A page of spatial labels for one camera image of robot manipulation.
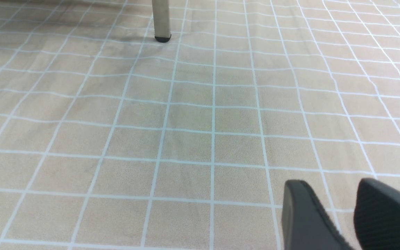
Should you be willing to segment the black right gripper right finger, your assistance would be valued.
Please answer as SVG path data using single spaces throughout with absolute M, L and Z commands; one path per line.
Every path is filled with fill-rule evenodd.
M 353 214 L 363 250 L 400 250 L 400 191 L 373 178 L 361 179 Z

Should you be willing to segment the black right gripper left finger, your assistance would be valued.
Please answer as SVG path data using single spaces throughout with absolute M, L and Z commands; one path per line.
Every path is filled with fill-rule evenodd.
M 285 182 L 281 223 L 285 250 L 353 249 L 306 181 Z

